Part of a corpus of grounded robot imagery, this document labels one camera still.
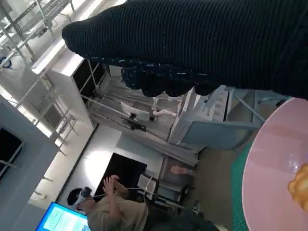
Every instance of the blue screen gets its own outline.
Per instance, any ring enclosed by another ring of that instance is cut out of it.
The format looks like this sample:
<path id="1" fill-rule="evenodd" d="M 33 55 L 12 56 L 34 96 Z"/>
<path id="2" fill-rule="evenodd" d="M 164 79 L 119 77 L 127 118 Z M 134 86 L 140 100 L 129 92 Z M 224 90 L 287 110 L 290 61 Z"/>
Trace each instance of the blue screen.
<path id="1" fill-rule="evenodd" d="M 37 231 L 90 231 L 87 217 L 64 206 L 51 203 Z"/>

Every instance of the round table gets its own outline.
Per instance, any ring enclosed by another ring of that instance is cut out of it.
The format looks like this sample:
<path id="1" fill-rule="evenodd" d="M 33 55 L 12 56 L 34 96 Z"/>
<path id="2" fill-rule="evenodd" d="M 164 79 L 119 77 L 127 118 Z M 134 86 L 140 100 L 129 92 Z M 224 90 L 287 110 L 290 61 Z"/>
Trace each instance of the round table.
<path id="1" fill-rule="evenodd" d="M 242 203 L 250 231 L 308 230 L 308 213 L 287 190 L 308 163 L 308 101 L 290 99 L 264 123 L 244 167 Z"/>

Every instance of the food item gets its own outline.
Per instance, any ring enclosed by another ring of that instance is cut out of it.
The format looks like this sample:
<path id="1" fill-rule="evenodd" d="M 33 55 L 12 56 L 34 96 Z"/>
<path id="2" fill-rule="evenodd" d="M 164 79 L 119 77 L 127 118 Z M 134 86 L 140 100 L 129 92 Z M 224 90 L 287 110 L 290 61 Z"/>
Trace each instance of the food item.
<path id="1" fill-rule="evenodd" d="M 304 164 L 293 181 L 288 184 L 288 191 L 295 203 L 308 212 L 308 164 Z"/>

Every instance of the hair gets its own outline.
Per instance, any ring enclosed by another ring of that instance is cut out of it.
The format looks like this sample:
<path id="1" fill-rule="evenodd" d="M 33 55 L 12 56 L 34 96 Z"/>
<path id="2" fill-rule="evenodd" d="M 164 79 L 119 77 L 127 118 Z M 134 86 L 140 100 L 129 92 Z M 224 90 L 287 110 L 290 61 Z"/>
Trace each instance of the hair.
<path id="1" fill-rule="evenodd" d="M 82 191 L 82 188 L 76 188 L 76 189 L 73 189 L 69 193 L 69 195 L 67 197 L 68 205 L 73 205 L 78 200 L 78 197 L 79 197 L 79 194 L 80 194 L 81 191 Z"/>

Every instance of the floor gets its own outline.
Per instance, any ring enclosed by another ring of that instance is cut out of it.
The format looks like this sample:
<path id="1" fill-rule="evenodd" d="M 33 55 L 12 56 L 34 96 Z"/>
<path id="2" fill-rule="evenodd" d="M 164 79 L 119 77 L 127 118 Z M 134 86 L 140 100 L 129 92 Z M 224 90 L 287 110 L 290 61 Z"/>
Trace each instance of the floor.
<path id="1" fill-rule="evenodd" d="M 275 106 L 262 104 L 260 114 L 268 118 Z M 241 153 L 248 142 L 253 141 L 257 132 L 237 149 Z M 234 151 L 221 151 L 206 148 L 201 152 L 194 180 L 195 189 L 188 195 L 186 206 L 194 200 L 200 201 L 204 217 L 232 231 L 231 165 L 238 154 Z"/>

